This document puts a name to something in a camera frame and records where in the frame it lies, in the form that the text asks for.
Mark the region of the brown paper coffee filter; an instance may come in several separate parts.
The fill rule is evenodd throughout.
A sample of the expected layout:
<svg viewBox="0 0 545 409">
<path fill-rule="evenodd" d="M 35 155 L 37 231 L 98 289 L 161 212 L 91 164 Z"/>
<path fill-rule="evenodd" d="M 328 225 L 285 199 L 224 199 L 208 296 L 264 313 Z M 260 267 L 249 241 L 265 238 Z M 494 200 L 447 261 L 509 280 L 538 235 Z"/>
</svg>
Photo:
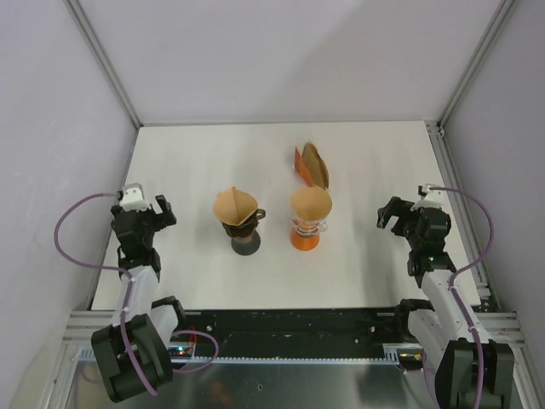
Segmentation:
<svg viewBox="0 0 545 409">
<path fill-rule="evenodd" d="M 301 187 L 290 197 L 290 205 L 295 214 L 304 221 L 320 221 L 331 212 L 332 198 L 323 188 Z"/>
<path fill-rule="evenodd" d="M 240 226 L 258 210 L 257 200 L 235 187 L 216 195 L 213 205 L 215 217 L 229 226 Z"/>
</svg>

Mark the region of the olive green plastic dripper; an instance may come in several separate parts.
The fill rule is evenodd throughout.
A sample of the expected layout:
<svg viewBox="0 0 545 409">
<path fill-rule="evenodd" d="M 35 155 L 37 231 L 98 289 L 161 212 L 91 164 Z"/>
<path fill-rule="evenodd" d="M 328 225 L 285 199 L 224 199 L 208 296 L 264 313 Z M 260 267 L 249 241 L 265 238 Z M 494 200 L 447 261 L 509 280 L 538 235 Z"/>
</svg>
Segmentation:
<svg viewBox="0 0 545 409">
<path fill-rule="evenodd" d="M 222 223 L 227 235 L 232 239 L 245 238 L 252 234 L 257 228 L 259 221 L 266 216 L 266 211 L 263 209 L 257 209 L 253 212 L 244 222 L 239 225 L 230 225 Z"/>
</svg>

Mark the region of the glass beaker with orange contents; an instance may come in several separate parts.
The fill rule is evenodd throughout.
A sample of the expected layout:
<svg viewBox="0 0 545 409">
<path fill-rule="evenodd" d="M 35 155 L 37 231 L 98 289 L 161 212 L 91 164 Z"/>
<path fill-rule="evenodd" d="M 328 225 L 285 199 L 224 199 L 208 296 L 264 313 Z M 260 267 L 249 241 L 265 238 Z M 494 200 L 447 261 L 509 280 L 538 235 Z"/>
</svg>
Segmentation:
<svg viewBox="0 0 545 409">
<path fill-rule="evenodd" d="M 290 232 L 290 242 L 299 251 L 311 251 L 315 249 L 320 241 L 319 233 L 303 235 L 296 228 L 292 228 Z"/>
</svg>

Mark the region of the clear plastic dripper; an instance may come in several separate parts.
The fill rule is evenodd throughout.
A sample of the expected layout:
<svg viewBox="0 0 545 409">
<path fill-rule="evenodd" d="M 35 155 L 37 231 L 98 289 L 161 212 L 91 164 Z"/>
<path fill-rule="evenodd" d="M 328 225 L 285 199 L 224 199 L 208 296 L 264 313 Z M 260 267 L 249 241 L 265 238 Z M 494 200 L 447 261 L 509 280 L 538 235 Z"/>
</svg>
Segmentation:
<svg viewBox="0 0 545 409">
<path fill-rule="evenodd" d="M 328 229 L 328 224 L 325 219 L 317 221 L 308 221 L 301 219 L 298 216 L 292 216 L 290 218 L 292 227 L 295 232 L 302 237 L 312 237 L 320 235 Z"/>
</svg>

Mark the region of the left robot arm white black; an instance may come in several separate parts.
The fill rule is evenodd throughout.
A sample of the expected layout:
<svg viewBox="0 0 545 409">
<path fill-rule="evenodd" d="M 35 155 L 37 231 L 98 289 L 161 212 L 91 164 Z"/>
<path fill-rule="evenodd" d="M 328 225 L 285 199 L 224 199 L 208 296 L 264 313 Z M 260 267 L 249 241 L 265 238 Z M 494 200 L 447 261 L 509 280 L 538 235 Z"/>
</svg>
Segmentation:
<svg viewBox="0 0 545 409">
<path fill-rule="evenodd" d="M 129 185 L 111 208 L 122 287 L 110 325 L 92 334 L 91 345 L 106 392 L 115 403 L 145 392 L 154 394 L 171 382 L 169 340 L 183 338 L 188 330 L 176 297 L 153 298 L 161 273 L 154 235 L 176 224 L 167 199 L 163 195 L 155 199 L 159 212 L 145 199 L 140 185 Z"/>
</svg>

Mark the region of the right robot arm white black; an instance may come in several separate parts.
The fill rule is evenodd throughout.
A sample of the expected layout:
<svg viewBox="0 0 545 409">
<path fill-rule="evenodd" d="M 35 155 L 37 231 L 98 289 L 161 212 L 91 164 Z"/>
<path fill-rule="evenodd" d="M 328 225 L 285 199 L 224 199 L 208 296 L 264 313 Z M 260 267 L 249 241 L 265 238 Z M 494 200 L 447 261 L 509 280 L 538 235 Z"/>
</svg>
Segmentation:
<svg viewBox="0 0 545 409">
<path fill-rule="evenodd" d="M 437 188 L 410 202 L 393 196 L 377 211 L 376 225 L 391 231 L 410 247 L 407 269 L 426 295 L 405 299 L 407 311 L 393 320 L 393 333 L 403 342 L 421 344 L 434 369 L 433 392 L 441 408 L 508 408 L 513 389 L 514 355 L 506 343 L 495 341 L 461 294 L 456 268 L 446 251 L 452 228 L 442 209 L 444 195 Z"/>
</svg>

